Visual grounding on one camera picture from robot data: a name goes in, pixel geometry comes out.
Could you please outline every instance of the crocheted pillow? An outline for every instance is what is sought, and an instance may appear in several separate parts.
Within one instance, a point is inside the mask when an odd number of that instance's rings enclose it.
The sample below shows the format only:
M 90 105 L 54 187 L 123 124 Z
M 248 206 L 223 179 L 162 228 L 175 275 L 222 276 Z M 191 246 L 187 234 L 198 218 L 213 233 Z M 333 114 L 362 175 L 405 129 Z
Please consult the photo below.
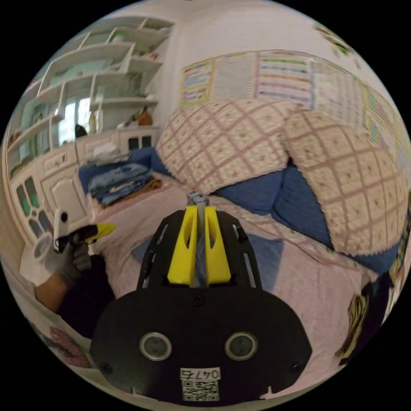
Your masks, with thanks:
M 398 243 L 407 189 L 387 151 L 317 111 L 290 116 L 282 139 L 317 197 L 337 252 L 375 254 Z
M 219 100 L 176 110 L 156 149 L 168 171 L 194 190 L 219 188 L 286 167 L 279 131 L 298 105 Z

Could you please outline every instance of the pink pattern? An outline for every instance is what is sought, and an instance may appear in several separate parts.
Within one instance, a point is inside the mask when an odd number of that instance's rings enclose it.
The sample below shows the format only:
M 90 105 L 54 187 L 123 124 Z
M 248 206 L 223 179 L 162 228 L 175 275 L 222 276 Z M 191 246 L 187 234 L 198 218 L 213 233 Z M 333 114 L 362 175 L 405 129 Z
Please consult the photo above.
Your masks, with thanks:
M 219 100 L 178 109 L 157 145 L 170 173 L 205 194 L 286 167 L 279 137 L 289 101 Z

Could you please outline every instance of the qr code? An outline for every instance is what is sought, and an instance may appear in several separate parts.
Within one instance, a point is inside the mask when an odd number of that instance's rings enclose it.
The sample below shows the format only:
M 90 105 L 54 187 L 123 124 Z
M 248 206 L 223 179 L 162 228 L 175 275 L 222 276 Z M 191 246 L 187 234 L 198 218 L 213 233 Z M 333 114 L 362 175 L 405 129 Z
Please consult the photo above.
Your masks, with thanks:
M 218 381 L 182 381 L 184 401 L 219 401 Z

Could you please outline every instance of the tape roll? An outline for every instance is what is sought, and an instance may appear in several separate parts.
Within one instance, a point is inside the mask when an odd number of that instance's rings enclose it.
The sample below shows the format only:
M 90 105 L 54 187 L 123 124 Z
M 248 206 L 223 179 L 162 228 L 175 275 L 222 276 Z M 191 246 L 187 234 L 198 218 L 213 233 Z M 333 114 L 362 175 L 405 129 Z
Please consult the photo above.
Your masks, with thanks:
M 53 236 L 51 233 L 44 233 L 34 244 L 34 261 L 41 264 L 47 271 L 53 273 L 59 264 L 59 255 L 53 249 Z

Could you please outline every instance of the bedspread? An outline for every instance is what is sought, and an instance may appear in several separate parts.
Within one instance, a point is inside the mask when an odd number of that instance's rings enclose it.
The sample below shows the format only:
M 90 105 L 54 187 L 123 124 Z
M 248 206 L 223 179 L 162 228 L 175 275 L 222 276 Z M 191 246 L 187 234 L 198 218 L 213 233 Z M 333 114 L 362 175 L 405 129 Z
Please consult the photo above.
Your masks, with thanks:
M 96 243 L 96 252 L 106 259 L 107 274 L 117 298 L 134 291 L 140 273 L 140 261 L 131 251 L 148 240 L 162 219 L 184 209 L 190 188 L 172 178 L 161 176 L 161 191 L 149 193 L 104 221 L 117 229 Z M 264 239 L 278 240 L 273 272 L 264 281 L 267 291 L 286 301 L 299 316 L 313 348 L 311 359 L 298 381 L 287 390 L 268 394 L 276 397 L 296 392 L 331 377 L 339 369 L 335 352 L 341 348 L 349 325 L 348 307 L 363 285 L 377 275 L 348 257 L 332 252 L 324 245 L 295 233 L 272 219 L 247 212 L 235 204 L 210 196 L 210 205 L 238 218 L 244 230 Z M 257 243 L 256 252 L 260 253 Z

